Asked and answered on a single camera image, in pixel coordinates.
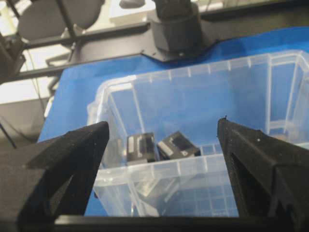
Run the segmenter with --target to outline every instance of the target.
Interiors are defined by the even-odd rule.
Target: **metal rod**
[[[142,33],[147,31],[149,28],[149,22],[137,23],[128,26],[115,27],[111,29],[103,29],[90,31],[86,34],[76,36],[76,39],[73,38],[61,38],[59,37],[50,37],[45,39],[33,40],[28,42],[25,45],[25,49],[32,49],[43,46],[50,46],[55,44],[70,44],[75,41],[90,41],[96,39],[110,38],[116,36],[127,36],[135,33]]]
[[[27,72],[21,72],[14,78],[11,78],[8,81],[17,81],[17,80],[25,80],[29,78],[37,78],[42,76],[58,76],[61,75],[63,70],[74,66],[74,64],[60,65],[56,67],[48,67],[44,69],[36,69]]]
[[[14,3],[12,2],[12,0],[6,0],[6,2],[10,5],[10,8],[12,9],[14,15],[16,16],[16,18],[20,18],[20,14],[18,13],[17,9],[15,8]]]
[[[74,28],[73,28],[73,24],[71,22],[71,19],[70,19],[70,16],[68,14],[68,11],[65,7],[65,5],[63,4],[62,0],[56,0],[56,3],[59,7],[59,10],[60,10],[60,13],[62,15],[62,18],[68,28],[68,31],[69,31],[69,34],[70,34],[70,37],[75,39],[76,38],[76,34],[74,32]]]

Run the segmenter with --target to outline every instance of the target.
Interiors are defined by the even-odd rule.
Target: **textured black material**
[[[60,216],[54,222],[28,224],[25,232],[281,232],[290,231],[277,218],[228,217],[82,217]]]
[[[101,122],[0,154],[0,231],[43,216],[83,214],[108,138]]]
[[[219,120],[218,138],[239,214],[285,215],[296,231],[308,231],[309,150],[225,118]]]

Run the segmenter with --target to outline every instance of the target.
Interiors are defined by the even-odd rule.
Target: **black metal frame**
[[[15,8],[15,5],[12,2],[12,0],[6,0],[6,2],[9,4],[9,6],[12,9],[12,11],[14,12],[14,15],[16,16],[16,18],[20,18],[20,15],[19,15],[17,9]]]
[[[171,231],[292,231],[291,225],[270,217],[83,217],[59,216],[27,223],[24,232],[171,232]]]
[[[226,117],[217,135],[239,216],[279,217],[289,231],[308,231],[309,150]]]
[[[126,37],[129,37],[129,36],[136,36],[138,38],[138,36],[143,35],[144,40],[146,42],[142,45],[138,45],[139,48],[134,51],[131,51],[130,54],[131,55],[144,54],[144,55],[159,59],[161,61],[169,61],[169,60],[174,60],[174,59],[191,58],[191,57],[197,56],[198,54],[203,53],[206,49],[209,49],[212,45],[214,45],[215,43],[219,41],[237,38],[241,36],[252,35],[252,34],[264,32],[264,31],[269,31],[272,29],[291,27],[291,26],[309,26],[309,12],[308,14],[306,14],[307,9],[309,9],[308,7],[309,1],[303,1],[303,0],[286,0],[283,2],[278,1],[278,0],[273,0],[270,2],[257,3],[257,4],[242,6],[242,7],[205,12],[201,14],[202,30],[204,33],[205,43],[203,44],[203,46],[197,48],[196,51],[183,55],[180,53],[179,54],[178,53],[176,54],[168,53],[168,52],[161,51],[160,49],[157,49],[155,45],[153,44],[151,30],[149,30],[150,29],[149,22],[137,23],[134,25],[116,27],[112,29],[97,30],[97,31],[87,32],[85,34],[77,35],[74,31],[74,26],[72,22],[68,18],[67,11],[65,7],[63,6],[61,0],[56,0],[56,1],[59,6],[59,10],[66,23],[66,26],[68,28],[70,37],[68,38],[52,37],[52,38],[30,41],[25,44],[24,49],[32,49],[32,48],[38,48],[38,47],[43,47],[43,46],[55,45],[55,44],[73,44],[76,42],[80,42],[81,44],[84,44],[84,43],[90,43],[91,41],[97,41],[97,40],[111,41],[111,40],[117,40],[119,38],[123,38],[125,40]],[[12,9],[14,12],[17,13],[16,16],[18,17],[18,12],[14,10],[14,6],[12,7]],[[303,15],[308,15],[308,16],[302,18],[301,20],[295,20],[294,22],[290,22],[289,20],[279,22],[277,25],[270,25],[267,23],[267,20],[269,20],[269,17],[271,17],[272,14],[276,15],[278,12],[284,9],[289,14],[295,14],[295,15],[303,14]],[[239,25],[241,23],[244,23],[245,20],[242,20],[242,19],[248,16],[249,14],[252,15],[252,17],[256,18],[257,21],[261,20],[259,28],[256,28],[256,29],[243,28],[241,32],[237,32],[237,33],[233,31],[226,31],[224,28],[222,28],[221,30],[220,29],[217,30],[217,28],[220,28],[220,26],[224,24],[225,22],[231,25]],[[116,57],[127,56],[127,55],[128,53],[124,52],[123,55],[117,55]],[[69,68],[71,66],[89,63],[93,61],[99,61],[99,60],[103,60],[106,58],[114,58],[114,57],[115,56],[113,55],[111,55],[110,57],[108,57],[108,55],[105,55],[102,58],[98,57],[98,58],[87,59],[87,60],[79,61],[79,62],[70,62],[66,65],[61,65],[61,66],[56,66],[56,67],[49,67],[49,68],[44,68],[44,69],[37,69],[37,70],[32,70],[32,71],[27,71],[27,72],[21,72],[8,81],[23,80],[23,79],[41,77],[41,76],[61,75],[64,69]]]

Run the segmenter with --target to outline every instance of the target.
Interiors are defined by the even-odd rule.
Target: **floor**
[[[146,11],[136,14],[128,14],[122,9],[118,9],[119,0],[105,0],[105,4],[101,8],[101,14],[97,22],[88,29],[88,31],[111,28],[124,24],[136,23],[145,20]],[[252,4],[267,0],[193,0],[199,5],[200,11],[210,11],[222,7],[233,7],[237,5]],[[151,0],[146,1],[147,4],[153,4]],[[0,11],[3,0],[0,0]],[[20,13],[31,4],[30,0],[21,0],[16,4]],[[11,24],[5,24],[0,17],[0,31],[3,35],[14,32],[18,20],[14,18],[13,12],[7,12],[8,18],[11,18]],[[45,60],[63,53],[68,49],[61,45],[48,46],[44,48],[31,49],[25,51],[24,55],[27,59],[22,71],[39,69],[47,67]],[[43,110],[50,98],[48,84],[51,78],[42,77],[37,80],[24,80],[9,82],[0,85],[0,122],[4,125],[16,143],[20,146],[30,143],[25,140],[18,132],[22,132],[27,136],[37,137],[44,123]],[[10,149],[10,145],[0,132],[0,151]]]

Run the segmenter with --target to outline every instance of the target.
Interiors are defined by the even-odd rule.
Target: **transparent storage box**
[[[231,121],[308,148],[309,55],[263,54],[104,82],[88,124],[110,140],[94,189],[110,216],[238,216],[217,122]],[[126,166],[126,141],[181,131],[200,157]]]

